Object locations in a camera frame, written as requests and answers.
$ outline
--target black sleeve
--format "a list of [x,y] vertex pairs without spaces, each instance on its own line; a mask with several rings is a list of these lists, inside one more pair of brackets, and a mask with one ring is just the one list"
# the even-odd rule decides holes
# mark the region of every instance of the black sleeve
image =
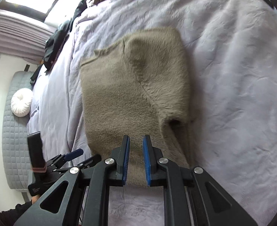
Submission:
[[17,204],[15,209],[0,212],[0,220],[5,226],[13,226],[17,219],[32,205],[32,202],[26,202],[23,205]]

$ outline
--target window frame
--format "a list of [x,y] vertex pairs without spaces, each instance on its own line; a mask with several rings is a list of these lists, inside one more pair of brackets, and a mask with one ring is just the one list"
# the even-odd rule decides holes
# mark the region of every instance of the window frame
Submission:
[[37,11],[33,8],[29,8],[23,5],[13,4],[6,2],[6,0],[0,1],[0,9],[18,13],[27,17],[30,17],[32,19],[36,19],[38,21],[44,22],[46,17],[49,15],[50,11],[53,9],[55,4],[58,2],[58,0],[54,0],[51,7],[46,13],[42,13],[40,11]]

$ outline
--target triangular cutout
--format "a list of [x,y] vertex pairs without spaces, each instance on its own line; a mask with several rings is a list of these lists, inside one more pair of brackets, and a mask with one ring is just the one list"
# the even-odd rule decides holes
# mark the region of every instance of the triangular cutout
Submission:
[[59,186],[40,204],[40,208],[51,213],[59,211],[68,182],[63,181]]
[[207,193],[209,194],[211,203],[215,213],[220,213],[231,208],[231,204],[210,182],[205,183]]

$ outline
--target white round pillow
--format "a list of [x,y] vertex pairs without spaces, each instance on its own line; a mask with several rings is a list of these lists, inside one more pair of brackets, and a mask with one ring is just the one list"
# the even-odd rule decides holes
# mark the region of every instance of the white round pillow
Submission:
[[18,117],[26,116],[31,109],[33,92],[31,89],[19,89],[11,98],[11,110]]

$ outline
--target wrinkled bed sheet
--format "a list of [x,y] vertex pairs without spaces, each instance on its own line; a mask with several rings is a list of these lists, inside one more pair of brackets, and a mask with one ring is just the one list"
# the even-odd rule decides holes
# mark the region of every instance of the wrinkled bed sheet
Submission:
[[[74,164],[90,156],[80,61],[159,26],[176,27],[187,50],[195,164],[267,225],[277,212],[277,15],[262,0],[107,0],[85,10],[40,98],[45,158],[78,148]],[[109,225],[164,225],[163,206],[158,188],[113,188]]]

